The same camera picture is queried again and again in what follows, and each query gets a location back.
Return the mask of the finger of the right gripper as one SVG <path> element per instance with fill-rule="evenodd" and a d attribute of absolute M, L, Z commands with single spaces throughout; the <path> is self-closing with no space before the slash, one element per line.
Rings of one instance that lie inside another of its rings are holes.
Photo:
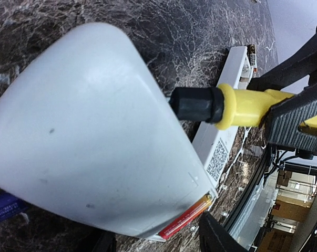
<path fill-rule="evenodd" d="M 248 90 L 281 90 L 309 76 L 308 85 L 317 84 L 317 27 L 316 33 L 294 55 L 260 77 L 252 78 Z"/>

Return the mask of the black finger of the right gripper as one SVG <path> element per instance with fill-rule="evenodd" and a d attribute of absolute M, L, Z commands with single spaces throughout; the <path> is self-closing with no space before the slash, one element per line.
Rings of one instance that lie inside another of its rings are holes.
<path fill-rule="evenodd" d="M 317 153 L 317 84 L 269 109 L 264 117 L 265 139 L 270 144 Z"/>

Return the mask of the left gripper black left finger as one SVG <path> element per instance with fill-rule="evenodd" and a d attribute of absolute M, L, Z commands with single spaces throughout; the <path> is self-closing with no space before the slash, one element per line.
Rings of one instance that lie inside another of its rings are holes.
<path fill-rule="evenodd" d="M 92 252 L 116 252 L 115 233 L 102 232 Z"/>

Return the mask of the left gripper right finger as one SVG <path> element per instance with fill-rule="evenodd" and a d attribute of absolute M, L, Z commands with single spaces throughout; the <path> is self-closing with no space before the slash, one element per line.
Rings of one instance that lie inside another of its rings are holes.
<path fill-rule="evenodd" d="M 209 212 L 199 219 L 199 240 L 201 252 L 247 252 Z"/>

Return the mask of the red orange AAA battery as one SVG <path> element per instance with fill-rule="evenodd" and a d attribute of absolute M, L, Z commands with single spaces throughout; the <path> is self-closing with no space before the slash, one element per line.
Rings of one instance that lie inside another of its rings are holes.
<path fill-rule="evenodd" d="M 202 214 L 212 204 L 212 202 L 213 196 L 210 193 L 205 194 L 183 214 L 181 214 L 172 223 L 161 230 L 158 235 L 164 240 L 169 239 L 186 225 L 188 225 L 191 221 L 193 221 L 196 217 Z"/>

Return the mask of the yellow handled screwdriver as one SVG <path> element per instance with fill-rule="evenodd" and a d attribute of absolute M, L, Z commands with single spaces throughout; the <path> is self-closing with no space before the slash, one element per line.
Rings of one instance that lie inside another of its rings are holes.
<path fill-rule="evenodd" d="M 226 86 L 211 88 L 177 87 L 169 104 L 179 120 L 219 125 L 228 119 L 230 125 L 265 127 L 264 117 L 271 106 L 292 98 L 292 93 L 267 89 L 226 90 Z"/>

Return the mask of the white remote control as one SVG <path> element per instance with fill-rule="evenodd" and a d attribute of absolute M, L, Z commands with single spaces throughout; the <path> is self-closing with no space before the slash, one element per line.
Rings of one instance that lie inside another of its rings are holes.
<path fill-rule="evenodd" d="M 218 87 L 225 85 L 228 91 L 246 88 L 253 74 L 247 52 L 247 46 L 229 50 Z M 223 119 L 219 125 L 202 122 L 192 142 L 213 189 L 219 184 L 238 130 L 229 122 L 228 119 Z"/>

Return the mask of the purple blue AAA battery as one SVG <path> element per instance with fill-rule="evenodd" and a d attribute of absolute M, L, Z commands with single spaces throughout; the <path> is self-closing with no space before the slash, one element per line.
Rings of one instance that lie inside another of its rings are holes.
<path fill-rule="evenodd" d="M 0 194 L 0 223 L 28 209 L 28 205 L 9 193 Z"/>

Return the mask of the grey remote control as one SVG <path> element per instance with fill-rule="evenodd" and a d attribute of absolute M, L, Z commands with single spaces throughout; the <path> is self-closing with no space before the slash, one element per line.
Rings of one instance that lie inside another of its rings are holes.
<path fill-rule="evenodd" d="M 0 188 L 146 239 L 213 192 L 135 46 L 106 23 L 72 29 L 0 97 Z"/>

